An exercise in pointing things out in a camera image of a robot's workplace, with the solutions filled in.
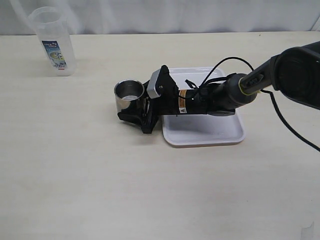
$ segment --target black wire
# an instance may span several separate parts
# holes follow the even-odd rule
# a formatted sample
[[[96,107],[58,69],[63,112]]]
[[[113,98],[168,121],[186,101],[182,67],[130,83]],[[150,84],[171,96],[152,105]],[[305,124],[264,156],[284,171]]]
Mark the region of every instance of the black wire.
[[[285,120],[284,116],[282,116],[278,104],[276,102],[274,93],[272,91],[267,91],[267,90],[261,90],[261,92],[265,93],[265,94],[269,94],[274,110],[276,112],[276,114],[278,115],[278,117],[280,118],[281,122],[290,130],[290,132],[292,132],[297,138],[299,138],[301,141],[303,141],[304,143],[308,144],[310,147],[314,148],[315,150],[317,150],[318,152],[320,152],[320,147],[318,147],[317,145],[315,145],[314,143],[310,142],[309,140],[305,139],[303,136],[301,136],[296,130],[294,130],[292,128],[292,126],[290,126],[290,124]]]
[[[251,71],[254,70],[254,68],[251,66],[251,64],[249,62],[247,62],[246,60],[244,60],[243,58],[241,57],[237,57],[237,56],[229,56],[229,57],[226,57],[224,59],[222,59],[220,62],[218,62],[213,68],[212,70],[209,72],[209,74],[205,77],[205,79],[203,80],[203,82],[200,84],[199,88],[194,92],[194,94],[192,96],[189,96],[189,97],[184,97],[184,96],[180,96],[178,95],[179,98],[181,99],[191,99],[193,98],[195,95],[197,95],[197,93],[200,91],[200,89],[205,85],[206,81],[208,80],[208,78],[210,77],[210,75],[217,69],[217,67],[222,64],[223,62],[227,61],[227,60],[230,60],[230,59],[235,59],[235,60],[239,60],[241,62],[244,62],[245,64],[248,65],[248,67],[251,69]]]

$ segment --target white table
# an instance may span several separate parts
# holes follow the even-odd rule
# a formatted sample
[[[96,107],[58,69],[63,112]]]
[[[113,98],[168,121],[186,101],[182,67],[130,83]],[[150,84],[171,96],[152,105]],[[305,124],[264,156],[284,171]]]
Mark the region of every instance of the white table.
[[[77,35],[78,68],[50,74],[36,36],[0,36],[0,239],[320,238],[320,155],[270,98],[240,108],[246,139],[177,149],[121,123],[114,85],[161,65],[254,67],[320,32]],[[247,73],[228,61],[227,73]],[[292,126],[320,144],[320,111],[276,93]]]

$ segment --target bottle label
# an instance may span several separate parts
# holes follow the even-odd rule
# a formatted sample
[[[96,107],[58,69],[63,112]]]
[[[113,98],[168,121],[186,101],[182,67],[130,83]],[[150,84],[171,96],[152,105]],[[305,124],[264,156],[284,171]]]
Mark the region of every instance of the bottle label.
[[[61,53],[60,47],[57,41],[42,41],[44,49],[48,54],[50,62],[53,67],[59,70],[67,69],[67,63],[64,56]]]

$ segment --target white plastic part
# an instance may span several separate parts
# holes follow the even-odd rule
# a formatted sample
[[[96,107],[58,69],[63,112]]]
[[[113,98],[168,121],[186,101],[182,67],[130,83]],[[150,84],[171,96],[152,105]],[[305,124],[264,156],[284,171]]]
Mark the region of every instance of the white plastic part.
[[[28,19],[55,74],[58,76],[73,74],[76,70],[76,58],[68,33],[67,18],[59,8],[40,7],[34,10]]]
[[[170,76],[179,89],[190,89],[188,79],[199,86],[211,67],[171,68]],[[216,69],[210,79],[224,77]],[[245,139],[246,133],[238,110],[233,116],[165,115],[162,117],[164,139],[174,147],[233,145]]]

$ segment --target warning label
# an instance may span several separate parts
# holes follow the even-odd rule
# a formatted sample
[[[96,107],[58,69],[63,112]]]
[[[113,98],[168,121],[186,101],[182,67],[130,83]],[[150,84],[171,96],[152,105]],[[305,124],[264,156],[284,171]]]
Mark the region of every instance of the warning label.
[[[187,93],[187,90],[186,90],[186,89],[179,91],[179,95],[180,95],[181,97],[184,97],[184,98],[186,97],[186,93]],[[181,97],[178,98],[178,101],[179,101],[179,111],[180,111],[181,114],[186,114],[186,113],[187,113],[186,100],[183,99],[183,98],[181,98]]]

